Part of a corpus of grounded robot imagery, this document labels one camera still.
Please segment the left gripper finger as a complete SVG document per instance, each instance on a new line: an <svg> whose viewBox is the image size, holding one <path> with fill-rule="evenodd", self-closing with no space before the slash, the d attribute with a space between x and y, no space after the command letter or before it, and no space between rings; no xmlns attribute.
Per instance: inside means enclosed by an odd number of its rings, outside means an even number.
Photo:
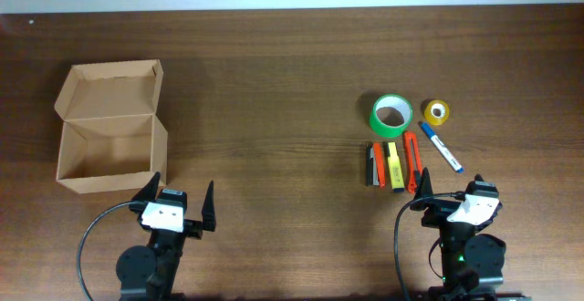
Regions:
<svg viewBox="0 0 584 301"><path fill-rule="evenodd" d="M216 215L214 208L214 182L210 181L202 207L203 230L214 232L216 229Z"/></svg>
<svg viewBox="0 0 584 301"><path fill-rule="evenodd" d="M132 198L135 202L149 202L156 198L159 184L160 184L161 174L156 171L150 181L140 189Z"/></svg>

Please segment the orange utility knife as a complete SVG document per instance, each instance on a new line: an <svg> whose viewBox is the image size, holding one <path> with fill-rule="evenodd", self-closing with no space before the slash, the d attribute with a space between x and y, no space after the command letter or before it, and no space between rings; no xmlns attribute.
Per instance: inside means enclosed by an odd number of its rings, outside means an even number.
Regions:
<svg viewBox="0 0 584 301"><path fill-rule="evenodd" d="M415 194L422 176L422 162L416 134L405 131L403 133L403 143L408 166L407 190L409 193Z"/></svg>

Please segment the yellow highlighter pen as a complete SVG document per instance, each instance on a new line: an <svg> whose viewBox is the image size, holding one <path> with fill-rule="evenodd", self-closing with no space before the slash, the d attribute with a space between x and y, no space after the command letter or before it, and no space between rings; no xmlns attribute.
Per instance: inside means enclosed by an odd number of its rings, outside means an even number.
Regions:
<svg viewBox="0 0 584 301"><path fill-rule="evenodd" d="M387 143L387 153L392 190L394 192L404 192L405 186L402 176L402 167L395 142Z"/></svg>

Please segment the orange black stapler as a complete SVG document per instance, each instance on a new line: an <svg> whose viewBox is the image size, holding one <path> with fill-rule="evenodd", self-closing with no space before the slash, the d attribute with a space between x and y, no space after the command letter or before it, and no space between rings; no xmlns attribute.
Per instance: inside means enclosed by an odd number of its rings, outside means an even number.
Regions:
<svg viewBox="0 0 584 301"><path fill-rule="evenodd" d="M366 148L366 184L384 188L386 185L384 155L381 144L373 142Z"/></svg>

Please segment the brown cardboard box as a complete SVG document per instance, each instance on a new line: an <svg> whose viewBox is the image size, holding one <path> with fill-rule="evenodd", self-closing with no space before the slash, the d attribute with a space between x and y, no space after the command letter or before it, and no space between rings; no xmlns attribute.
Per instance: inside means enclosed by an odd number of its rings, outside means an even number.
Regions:
<svg viewBox="0 0 584 301"><path fill-rule="evenodd" d="M160 60L74 65L54 109L63 121L56 180L77 193L167 182L168 132L156 115Z"/></svg>

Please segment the small yellow tape roll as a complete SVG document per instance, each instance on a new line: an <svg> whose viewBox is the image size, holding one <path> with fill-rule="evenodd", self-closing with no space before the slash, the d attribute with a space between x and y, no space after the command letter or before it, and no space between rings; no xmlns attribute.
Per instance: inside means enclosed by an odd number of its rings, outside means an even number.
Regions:
<svg viewBox="0 0 584 301"><path fill-rule="evenodd" d="M450 116L449 106L442 100L431 100L424 109L425 119L434 126L443 125Z"/></svg>

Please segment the green tape roll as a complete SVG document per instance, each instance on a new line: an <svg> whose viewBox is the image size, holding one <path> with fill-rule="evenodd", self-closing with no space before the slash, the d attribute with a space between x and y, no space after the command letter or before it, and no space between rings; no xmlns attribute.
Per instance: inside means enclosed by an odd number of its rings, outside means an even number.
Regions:
<svg viewBox="0 0 584 301"><path fill-rule="evenodd" d="M371 110L370 127L383 138L397 138L406 131L412 122L412 105L396 94L378 98Z"/></svg>

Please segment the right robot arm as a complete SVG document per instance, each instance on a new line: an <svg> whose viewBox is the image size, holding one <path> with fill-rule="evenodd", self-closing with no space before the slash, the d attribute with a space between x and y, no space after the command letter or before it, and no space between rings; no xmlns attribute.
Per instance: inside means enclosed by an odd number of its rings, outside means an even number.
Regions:
<svg viewBox="0 0 584 301"><path fill-rule="evenodd" d="M441 252L441 286L428 290L432 300L496 300L496 289L503 284L506 243L483 230L502 208L494 184L480 175L466 189L443 200L433 192L430 174L418 175L415 204L422 212L422 226L439 231L435 243Z"/></svg>

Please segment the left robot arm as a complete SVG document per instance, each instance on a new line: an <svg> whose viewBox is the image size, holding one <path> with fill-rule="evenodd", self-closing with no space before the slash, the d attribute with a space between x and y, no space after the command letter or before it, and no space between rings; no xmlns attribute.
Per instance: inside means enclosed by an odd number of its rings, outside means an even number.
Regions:
<svg viewBox="0 0 584 301"><path fill-rule="evenodd" d="M116 264L122 300L184 300L173 285L188 238L200 240L204 232L216 229L214 185L209 184L200 221L186 219L187 194L160 189L156 172L135 194L129 206L138 215L138 224L150 234L145 245L124 251Z"/></svg>

